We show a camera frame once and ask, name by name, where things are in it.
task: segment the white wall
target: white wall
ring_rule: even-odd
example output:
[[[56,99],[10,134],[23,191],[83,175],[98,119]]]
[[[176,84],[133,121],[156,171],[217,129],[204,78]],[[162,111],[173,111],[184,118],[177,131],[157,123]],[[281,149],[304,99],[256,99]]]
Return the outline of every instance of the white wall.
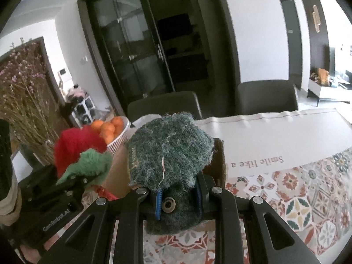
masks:
[[[77,0],[67,3],[55,17],[57,36],[62,54],[74,83],[78,83],[92,97],[98,109],[110,102],[95,70],[83,32]]]
[[[302,0],[294,0],[300,22],[302,39],[302,83],[301,87],[307,92],[310,75],[310,41],[307,15]]]
[[[14,43],[15,47],[21,45],[20,38],[23,38],[24,42],[28,42],[29,39],[34,40],[39,37],[44,38],[45,49],[48,54],[52,72],[57,82],[59,82],[59,75],[57,73],[59,70],[66,67],[66,63],[56,34],[54,20],[32,24],[0,38],[0,56],[11,50],[11,43]]]
[[[33,168],[30,166],[30,164],[28,164],[27,160],[23,157],[20,151],[18,151],[14,156],[12,160],[12,166],[15,170],[15,175],[18,182],[28,177],[33,171]]]
[[[227,0],[241,82],[288,79],[288,43],[280,0]]]

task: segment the bowl of oranges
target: bowl of oranges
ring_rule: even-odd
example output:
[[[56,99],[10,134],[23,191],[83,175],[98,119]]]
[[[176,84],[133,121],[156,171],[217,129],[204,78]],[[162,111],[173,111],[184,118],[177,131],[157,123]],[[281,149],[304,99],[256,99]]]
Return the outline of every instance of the bowl of oranges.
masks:
[[[90,127],[105,140],[108,151],[115,155],[118,148],[127,141],[126,131],[131,123],[125,116],[116,116],[109,122],[94,120]]]

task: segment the green fuzzy object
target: green fuzzy object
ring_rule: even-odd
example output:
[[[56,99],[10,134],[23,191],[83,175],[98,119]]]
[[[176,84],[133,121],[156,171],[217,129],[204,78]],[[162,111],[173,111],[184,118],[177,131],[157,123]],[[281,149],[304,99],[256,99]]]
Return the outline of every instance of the green fuzzy object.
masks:
[[[126,147],[130,185],[156,192],[180,184],[189,191],[195,186],[196,174],[212,160],[214,140],[196,126],[191,114],[180,113],[146,123]]]
[[[146,231],[153,235],[174,235],[182,230],[197,226],[200,216],[191,191],[184,191],[180,184],[163,192],[163,198],[172,197],[176,207],[171,213],[161,212],[160,220],[148,220]]]
[[[80,154],[78,162],[71,164],[67,167],[64,174],[56,182],[56,184],[62,184],[70,176],[97,176],[94,181],[90,182],[89,185],[101,184],[111,167],[112,155],[109,152],[104,152],[103,154],[98,153],[94,149],[88,149]]]

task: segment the gray chair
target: gray chair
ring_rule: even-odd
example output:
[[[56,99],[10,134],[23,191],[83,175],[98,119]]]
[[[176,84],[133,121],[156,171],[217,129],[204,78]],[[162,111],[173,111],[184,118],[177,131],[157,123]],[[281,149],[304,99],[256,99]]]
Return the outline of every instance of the gray chair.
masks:
[[[188,112],[194,119],[202,119],[197,95],[193,91],[171,92],[133,101],[128,105],[127,116],[131,122],[147,114]]]
[[[240,83],[235,104],[237,115],[298,110],[296,91],[288,80]]]

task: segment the plush toy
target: plush toy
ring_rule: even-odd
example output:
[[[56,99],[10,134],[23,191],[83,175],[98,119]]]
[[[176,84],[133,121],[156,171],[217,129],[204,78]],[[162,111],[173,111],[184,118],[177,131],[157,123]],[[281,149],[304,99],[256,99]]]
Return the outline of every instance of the plush toy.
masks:
[[[156,220],[147,232],[161,235],[196,226],[191,190],[196,174],[212,160],[214,140],[187,113],[154,119],[140,127],[126,144],[131,185],[156,193]]]
[[[107,149],[103,138],[90,126],[64,130],[54,148],[55,167],[60,178],[67,167],[78,162],[80,154],[88,149],[104,153]]]
[[[111,167],[112,155],[109,152],[98,153],[94,149],[88,149],[80,154],[78,162],[69,165],[56,184],[64,183],[70,176],[96,176],[94,183],[101,184]]]

